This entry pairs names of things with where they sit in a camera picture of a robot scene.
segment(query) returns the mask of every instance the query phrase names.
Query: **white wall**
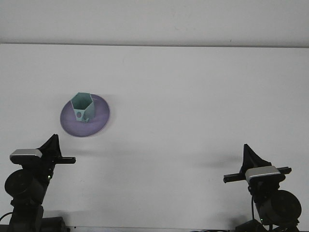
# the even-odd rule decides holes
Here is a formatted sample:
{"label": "white wall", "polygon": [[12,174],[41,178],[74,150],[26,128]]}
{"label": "white wall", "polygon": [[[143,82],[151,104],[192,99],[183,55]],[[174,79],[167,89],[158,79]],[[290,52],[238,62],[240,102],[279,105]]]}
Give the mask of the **white wall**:
{"label": "white wall", "polygon": [[[72,226],[231,229],[251,218],[245,181],[223,183],[248,143],[293,171],[281,184],[309,228],[309,50],[295,48],[0,45],[0,205],[17,148],[58,133],[63,156],[45,216]],[[100,133],[61,128],[78,91],[111,107]]]}
{"label": "white wall", "polygon": [[309,46],[307,0],[0,0],[0,42]]}

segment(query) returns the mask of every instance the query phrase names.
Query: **white table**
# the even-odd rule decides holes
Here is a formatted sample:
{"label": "white table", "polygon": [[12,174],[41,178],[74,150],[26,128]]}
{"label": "white table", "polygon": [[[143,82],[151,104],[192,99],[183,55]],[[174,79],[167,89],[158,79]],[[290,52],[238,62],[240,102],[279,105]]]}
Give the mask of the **white table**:
{"label": "white table", "polygon": [[[71,226],[232,229],[251,217],[237,173],[243,144],[277,167],[309,229],[309,50],[294,48],[0,45],[0,205],[9,161],[53,133],[63,156],[43,206]],[[77,138],[59,116],[78,91],[111,118]]]}

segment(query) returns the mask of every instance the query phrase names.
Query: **purple plate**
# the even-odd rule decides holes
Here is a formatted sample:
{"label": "purple plate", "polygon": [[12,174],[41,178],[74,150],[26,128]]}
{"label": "purple plate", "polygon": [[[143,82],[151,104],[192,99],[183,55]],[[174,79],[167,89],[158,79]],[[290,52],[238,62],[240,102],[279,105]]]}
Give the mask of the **purple plate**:
{"label": "purple plate", "polygon": [[60,123],[62,128],[70,135],[86,137],[100,131],[110,117],[110,108],[107,102],[100,96],[91,94],[95,104],[95,117],[88,123],[76,121],[74,110],[69,101],[62,109]]}

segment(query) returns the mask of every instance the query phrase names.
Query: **cable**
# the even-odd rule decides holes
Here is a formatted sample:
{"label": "cable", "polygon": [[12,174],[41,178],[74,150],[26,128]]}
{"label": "cable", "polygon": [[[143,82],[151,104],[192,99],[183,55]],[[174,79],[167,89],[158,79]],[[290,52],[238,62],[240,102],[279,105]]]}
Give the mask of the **cable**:
{"label": "cable", "polygon": [[253,196],[251,198],[252,220],[254,220]]}
{"label": "cable", "polygon": [[8,216],[10,214],[12,214],[13,212],[10,212],[10,213],[6,213],[5,215],[3,215],[2,217],[0,217],[0,221],[5,217],[5,216]]}

